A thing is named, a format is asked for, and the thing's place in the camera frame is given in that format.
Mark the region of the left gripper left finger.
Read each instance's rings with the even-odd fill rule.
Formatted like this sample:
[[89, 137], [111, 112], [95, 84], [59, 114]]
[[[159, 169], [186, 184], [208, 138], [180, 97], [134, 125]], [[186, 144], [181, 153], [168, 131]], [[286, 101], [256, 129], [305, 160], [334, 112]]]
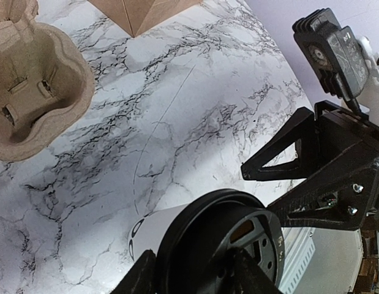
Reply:
[[133, 264], [129, 272], [111, 291], [111, 294], [151, 294], [156, 293], [154, 273], [156, 255], [148, 249]]

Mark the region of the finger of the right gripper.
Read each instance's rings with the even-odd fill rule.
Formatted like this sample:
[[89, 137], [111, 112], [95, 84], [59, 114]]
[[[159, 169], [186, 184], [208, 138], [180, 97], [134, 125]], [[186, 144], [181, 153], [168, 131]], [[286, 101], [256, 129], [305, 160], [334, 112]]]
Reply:
[[[297, 158], [283, 164], [266, 166], [290, 145], [295, 146]], [[315, 115], [308, 108], [301, 107], [267, 144], [241, 165], [241, 173], [246, 181], [273, 181], [307, 178], [317, 168], [318, 136]]]
[[268, 205], [282, 227], [333, 228], [339, 225], [336, 206], [320, 208], [323, 198], [334, 198], [334, 189], [315, 179], [307, 179]]

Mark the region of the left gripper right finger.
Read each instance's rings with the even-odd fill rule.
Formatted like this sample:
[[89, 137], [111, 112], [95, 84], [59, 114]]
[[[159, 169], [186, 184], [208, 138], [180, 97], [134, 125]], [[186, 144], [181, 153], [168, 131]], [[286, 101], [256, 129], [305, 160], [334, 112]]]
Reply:
[[228, 279], [225, 293], [272, 294], [281, 293], [255, 260], [243, 248], [227, 251]]

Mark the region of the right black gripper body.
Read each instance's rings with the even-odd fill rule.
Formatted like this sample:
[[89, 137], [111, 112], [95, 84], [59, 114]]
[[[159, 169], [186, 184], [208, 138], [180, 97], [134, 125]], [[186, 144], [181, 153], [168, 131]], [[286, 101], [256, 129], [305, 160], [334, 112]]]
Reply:
[[357, 230], [371, 209], [379, 217], [379, 127], [327, 101], [315, 105], [315, 116], [325, 164], [307, 179], [335, 190], [319, 202], [338, 209], [339, 225], [328, 229]]

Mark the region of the black cup lid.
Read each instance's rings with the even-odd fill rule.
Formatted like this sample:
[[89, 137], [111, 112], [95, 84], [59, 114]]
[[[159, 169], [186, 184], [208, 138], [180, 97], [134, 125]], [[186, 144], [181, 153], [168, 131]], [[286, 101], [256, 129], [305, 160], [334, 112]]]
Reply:
[[157, 293], [234, 293], [234, 254], [244, 249], [280, 285], [285, 244], [278, 217], [255, 196], [207, 193], [172, 221], [156, 257]]

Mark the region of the single white paper cup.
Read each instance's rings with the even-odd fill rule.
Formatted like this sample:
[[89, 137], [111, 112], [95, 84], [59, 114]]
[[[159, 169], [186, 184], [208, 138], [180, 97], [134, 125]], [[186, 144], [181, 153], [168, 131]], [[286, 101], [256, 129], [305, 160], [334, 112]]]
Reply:
[[146, 250], [157, 254], [161, 245], [176, 244], [193, 222], [194, 215], [195, 204], [188, 203], [143, 216], [129, 232], [128, 250], [131, 259], [137, 261]]

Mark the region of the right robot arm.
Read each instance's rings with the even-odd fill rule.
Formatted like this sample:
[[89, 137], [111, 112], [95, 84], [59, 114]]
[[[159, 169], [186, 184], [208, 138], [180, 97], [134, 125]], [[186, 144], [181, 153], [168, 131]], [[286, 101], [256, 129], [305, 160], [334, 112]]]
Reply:
[[368, 116], [329, 101], [301, 107], [241, 166], [247, 181], [301, 180], [268, 206], [283, 227], [353, 231], [379, 220], [379, 54], [366, 37], [358, 42], [369, 68], [358, 101]]

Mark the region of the brown cardboard box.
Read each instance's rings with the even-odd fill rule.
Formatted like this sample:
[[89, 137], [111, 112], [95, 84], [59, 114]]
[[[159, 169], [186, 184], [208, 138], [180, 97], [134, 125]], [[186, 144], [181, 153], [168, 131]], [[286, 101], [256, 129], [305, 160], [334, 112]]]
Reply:
[[137, 37], [201, 1], [90, 0], [89, 2], [130, 36]]

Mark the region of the brown pulp cup carrier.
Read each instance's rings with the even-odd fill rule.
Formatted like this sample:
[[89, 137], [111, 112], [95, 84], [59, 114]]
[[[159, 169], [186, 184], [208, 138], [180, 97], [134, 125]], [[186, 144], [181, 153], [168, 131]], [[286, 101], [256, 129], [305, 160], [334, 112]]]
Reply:
[[37, 1], [0, 1], [0, 160], [47, 147], [91, 104], [94, 75], [70, 37], [36, 21]]

